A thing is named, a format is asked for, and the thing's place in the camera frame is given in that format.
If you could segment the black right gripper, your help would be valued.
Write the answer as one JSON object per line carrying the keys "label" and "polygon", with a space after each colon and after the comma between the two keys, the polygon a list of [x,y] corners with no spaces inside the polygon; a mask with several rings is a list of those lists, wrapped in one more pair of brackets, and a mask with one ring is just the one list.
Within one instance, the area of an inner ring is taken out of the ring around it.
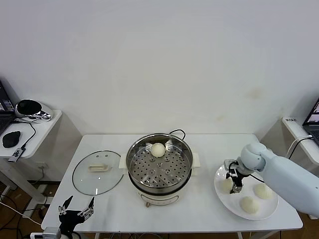
{"label": "black right gripper", "polygon": [[231,162],[230,163],[230,172],[226,173],[226,179],[232,179],[233,185],[230,190],[230,194],[240,193],[242,190],[242,180],[246,177],[246,175],[241,174],[237,168],[239,166],[238,162]]}

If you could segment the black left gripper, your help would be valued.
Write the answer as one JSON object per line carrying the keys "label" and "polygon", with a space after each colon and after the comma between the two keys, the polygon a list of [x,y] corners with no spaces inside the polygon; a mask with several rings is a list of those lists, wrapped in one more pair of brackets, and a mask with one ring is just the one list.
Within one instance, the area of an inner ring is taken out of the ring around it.
{"label": "black left gripper", "polygon": [[82,211],[66,210],[72,199],[73,196],[70,196],[64,201],[62,206],[58,206],[59,221],[61,222],[59,228],[63,235],[70,235],[78,224],[82,224],[85,221],[85,217],[90,217],[94,214],[95,197],[91,199],[87,208]]}

